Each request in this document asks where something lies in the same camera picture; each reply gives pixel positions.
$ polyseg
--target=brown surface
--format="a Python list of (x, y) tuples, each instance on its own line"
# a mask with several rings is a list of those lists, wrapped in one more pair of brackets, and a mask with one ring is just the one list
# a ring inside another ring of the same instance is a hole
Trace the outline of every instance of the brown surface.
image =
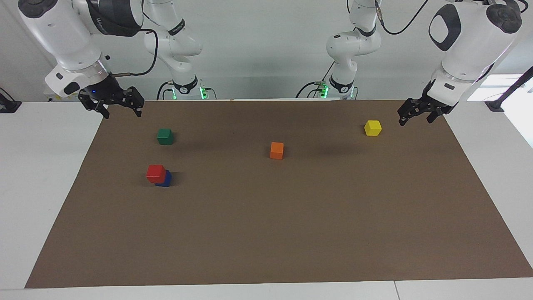
[(26, 287), (533, 276), (446, 121), (399, 104), (111, 107)]

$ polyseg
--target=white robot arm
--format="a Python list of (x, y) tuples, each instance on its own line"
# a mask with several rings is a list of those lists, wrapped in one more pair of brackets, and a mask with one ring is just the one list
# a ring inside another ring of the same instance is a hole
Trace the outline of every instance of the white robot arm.
[(56, 94), (66, 97), (79, 91), (78, 98), (85, 108), (101, 113), (106, 119), (109, 112), (105, 104), (129, 107), (141, 116), (143, 97), (133, 86), (126, 90), (120, 87), (90, 33), (91, 30), (106, 35), (133, 36), (147, 30), (141, 29), (142, 9), (137, 2), (19, 0), (22, 20), (58, 62), (45, 77), (46, 84)]
[(353, 91), (357, 72), (355, 56), (375, 52), (381, 46), (381, 35), (376, 31), (377, 12), (374, 0), (354, 0), (350, 11), (353, 31), (331, 36), (327, 52), (335, 60), (329, 77), (329, 93), (347, 99)]
[[(158, 30), (159, 51), (157, 57), (166, 64), (172, 76), (174, 93), (179, 99), (204, 99), (201, 80), (192, 69), (187, 57), (199, 55), (202, 45), (185, 20), (176, 10), (173, 0), (147, 0), (151, 8), (151, 20), (161, 26)], [(154, 53), (155, 41), (146, 36), (144, 44)]]
[(432, 123), (449, 114), (461, 96), (515, 40), (522, 25), (514, 0), (454, 2), (443, 6), (431, 21), (429, 34), (445, 57), (419, 99), (409, 98), (398, 110), (400, 125), (429, 112)]

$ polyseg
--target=cube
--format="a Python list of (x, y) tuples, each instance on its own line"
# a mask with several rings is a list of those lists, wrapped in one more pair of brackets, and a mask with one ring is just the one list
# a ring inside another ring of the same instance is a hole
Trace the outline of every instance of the cube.
[(365, 133), (369, 137), (377, 137), (381, 132), (381, 123), (376, 120), (369, 120), (365, 125)]
[(270, 158), (273, 160), (282, 160), (283, 148), (283, 143), (273, 141), (272, 144), (270, 144)]
[(174, 143), (174, 135), (172, 130), (168, 128), (161, 128), (157, 132), (157, 141), (160, 145), (172, 145)]
[(151, 183), (161, 184), (165, 182), (166, 172), (163, 165), (151, 164), (148, 166), (148, 171), (146, 171), (146, 178)]
[(156, 186), (169, 187), (171, 181), (172, 181), (172, 174), (170, 173), (170, 171), (166, 170), (165, 181), (163, 183), (156, 183)]

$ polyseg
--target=orange cube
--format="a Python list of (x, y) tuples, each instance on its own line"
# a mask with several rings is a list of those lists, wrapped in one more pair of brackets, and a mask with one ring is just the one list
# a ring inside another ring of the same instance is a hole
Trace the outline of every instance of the orange cube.
[(283, 159), (283, 143), (272, 142), (270, 145), (270, 158), (274, 160)]

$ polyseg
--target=table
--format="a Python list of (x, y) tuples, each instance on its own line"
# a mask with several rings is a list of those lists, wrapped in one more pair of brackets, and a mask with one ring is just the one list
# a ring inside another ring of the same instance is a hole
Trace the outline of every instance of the table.
[[(464, 152), (533, 265), (533, 149), (504, 114), (463, 102), (446, 117)], [(78, 103), (24, 103), (0, 116), (0, 298), (531, 299), (533, 278), (280, 285), (20, 290), (76, 177), (101, 117)]]

